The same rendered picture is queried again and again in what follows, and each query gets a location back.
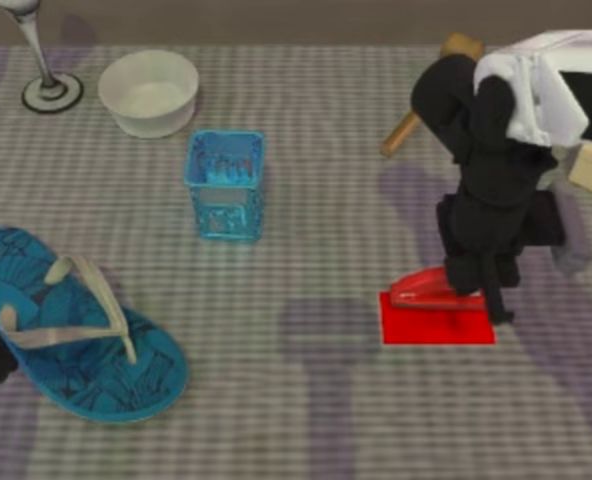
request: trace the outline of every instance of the slipper strap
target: slipper strap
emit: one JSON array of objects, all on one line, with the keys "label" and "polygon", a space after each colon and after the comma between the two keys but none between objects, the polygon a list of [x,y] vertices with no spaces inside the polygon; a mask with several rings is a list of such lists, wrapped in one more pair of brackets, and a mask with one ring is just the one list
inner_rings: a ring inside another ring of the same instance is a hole
[{"label": "slipper strap", "polygon": [[78,255],[62,256],[56,260],[47,275],[45,283],[55,285],[61,282],[76,267],[83,282],[101,305],[107,318],[108,328],[98,327],[47,327],[17,331],[16,310],[5,305],[0,311],[0,327],[7,338],[23,349],[44,348],[81,340],[120,337],[129,363],[136,363],[136,350],[129,337],[129,324],[123,309],[114,296],[100,269],[91,261]]}]

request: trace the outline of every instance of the white cup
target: white cup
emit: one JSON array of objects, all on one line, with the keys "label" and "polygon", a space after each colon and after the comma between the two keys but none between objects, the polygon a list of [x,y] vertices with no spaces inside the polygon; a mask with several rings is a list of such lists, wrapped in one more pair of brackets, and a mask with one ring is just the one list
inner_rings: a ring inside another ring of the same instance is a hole
[{"label": "white cup", "polygon": [[196,67],[182,55],[144,50],[107,67],[98,82],[98,96],[126,134],[161,138],[189,123],[198,83]]}]

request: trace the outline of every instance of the blue flip-flop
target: blue flip-flop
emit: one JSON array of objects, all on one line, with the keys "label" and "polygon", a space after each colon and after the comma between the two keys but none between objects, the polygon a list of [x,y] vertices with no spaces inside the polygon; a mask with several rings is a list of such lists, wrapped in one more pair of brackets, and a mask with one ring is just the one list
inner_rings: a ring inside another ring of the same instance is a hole
[{"label": "blue flip-flop", "polygon": [[16,228],[0,228],[0,335],[45,396],[89,420],[150,418],[189,376],[174,340],[121,307],[92,262]]}]

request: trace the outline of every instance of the red rectangle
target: red rectangle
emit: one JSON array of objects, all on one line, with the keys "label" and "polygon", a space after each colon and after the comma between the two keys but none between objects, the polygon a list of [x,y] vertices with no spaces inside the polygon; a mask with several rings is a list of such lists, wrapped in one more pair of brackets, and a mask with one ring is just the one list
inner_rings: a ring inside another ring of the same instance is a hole
[{"label": "red rectangle", "polygon": [[393,307],[380,293],[384,345],[494,345],[494,329],[484,310],[430,310]]}]

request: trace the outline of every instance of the blue bin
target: blue bin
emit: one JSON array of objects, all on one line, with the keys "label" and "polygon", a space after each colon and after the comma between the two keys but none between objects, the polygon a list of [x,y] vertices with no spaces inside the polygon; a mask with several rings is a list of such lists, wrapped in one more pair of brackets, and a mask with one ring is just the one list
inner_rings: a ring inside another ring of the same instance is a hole
[{"label": "blue bin", "polygon": [[265,136],[198,130],[189,141],[185,184],[202,238],[255,242],[263,229]]}]

